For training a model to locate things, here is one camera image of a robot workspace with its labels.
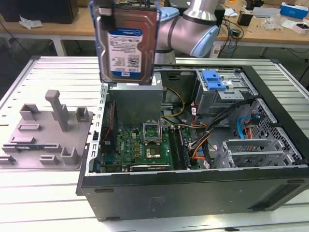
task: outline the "blue box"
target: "blue box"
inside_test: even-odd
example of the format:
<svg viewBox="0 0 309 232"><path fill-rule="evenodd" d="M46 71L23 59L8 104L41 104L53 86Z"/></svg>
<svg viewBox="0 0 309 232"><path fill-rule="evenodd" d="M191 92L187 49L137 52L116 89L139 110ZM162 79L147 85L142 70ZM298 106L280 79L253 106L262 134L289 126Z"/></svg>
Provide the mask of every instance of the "blue box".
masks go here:
<svg viewBox="0 0 309 232"><path fill-rule="evenodd" d="M283 2L280 6L281 15L303 19L307 16L309 8L306 6L291 5Z"/></svg>
<svg viewBox="0 0 309 232"><path fill-rule="evenodd" d="M221 77L215 70L203 70L202 76L208 90L226 90L226 86L223 85Z"/></svg>

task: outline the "table leg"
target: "table leg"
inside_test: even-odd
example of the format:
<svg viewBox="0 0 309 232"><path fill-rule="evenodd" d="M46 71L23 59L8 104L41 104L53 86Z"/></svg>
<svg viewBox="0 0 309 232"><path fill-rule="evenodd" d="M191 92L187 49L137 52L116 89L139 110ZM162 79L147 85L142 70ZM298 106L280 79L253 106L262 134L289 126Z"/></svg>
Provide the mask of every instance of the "table leg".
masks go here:
<svg viewBox="0 0 309 232"><path fill-rule="evenodd" d="M261 53L260 53L260 57L264 57L264 56L265 56L265 53L267 52L267 50L268 50L268 47L263 47L263 48L262 48L262 51L261 51Z"/></svg>
<svg viewBox="0 0 309 232"><path fill-rule="evenodd" d="M52 38L52 40L54 42L54 46L55 46L57 55L65 57L67 55L67 53L66 53L66 49L63 45L63 41L61 40L61 37L55 36L55 37Z"/></svg>
<svg viewBox="0 0 309 232"><path fill-rule="evenodd" d="M210 58L218 58L218 55L220 53L220 50L221 50L223 43L224 43L224 41L213 42L213 45L212 45L212 48L211 48L211 54L209 55Z"/></svg>

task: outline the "slotted aluminum surface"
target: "slotted aluminum surface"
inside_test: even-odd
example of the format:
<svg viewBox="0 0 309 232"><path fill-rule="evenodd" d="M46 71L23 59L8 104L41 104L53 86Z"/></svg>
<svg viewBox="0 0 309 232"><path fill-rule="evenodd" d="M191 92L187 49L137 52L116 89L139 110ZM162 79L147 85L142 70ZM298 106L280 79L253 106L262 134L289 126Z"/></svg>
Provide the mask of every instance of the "slotted aluminum surface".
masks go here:
<svg viewBox="0 0 309 232"><path fill-rule="evenodd" d="M270 60L241 59L179 59L181 63L253 65L268 81L279 79L287 86L270 87L280 101L294 99L303 102L306 97L297 90L292 78ZM0 101L0 143L7 141L20 119L23 103L36 103L39 110L51 110L44 95L48 89L58 89L60 100L75 110L84 105L96 113L100 82L97 58L92 57L42 57L30 61L6 96ZM308 117L293 111L299 120ZM100 231L100 232L175 232L175 231L224 231L226 227L241 231L308 231L309 191L304 191L274 212L207 215L114 221L100 223L85 197L75 195L79 172L0 170L0 231Z"/></svg>

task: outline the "hard drive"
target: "hard drive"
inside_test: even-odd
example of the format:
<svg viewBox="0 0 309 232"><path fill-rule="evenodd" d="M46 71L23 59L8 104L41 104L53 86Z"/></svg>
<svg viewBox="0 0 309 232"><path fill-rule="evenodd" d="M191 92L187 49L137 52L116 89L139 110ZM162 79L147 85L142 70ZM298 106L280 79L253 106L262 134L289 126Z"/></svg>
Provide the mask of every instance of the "hard drive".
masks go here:
<svg viewBox="0 0 309 232"><path fill-rule="evenodd" d="M156 8L90 3L101 82L150 84L160 19Z"/></svg>

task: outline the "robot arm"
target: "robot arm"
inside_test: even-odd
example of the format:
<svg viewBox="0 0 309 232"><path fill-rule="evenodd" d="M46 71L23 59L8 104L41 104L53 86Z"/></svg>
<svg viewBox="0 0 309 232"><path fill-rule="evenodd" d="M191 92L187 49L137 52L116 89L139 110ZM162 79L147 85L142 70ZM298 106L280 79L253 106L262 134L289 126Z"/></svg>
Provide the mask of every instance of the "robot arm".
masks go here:
<svg viewBox="0 0 309 232"><path fill-rule="evenodd" d="M204 57L219 31L214 15L217 3L218 0L191 0L182 17L176 8L161 8L155 63L173 63L174 50Z"/></svg>

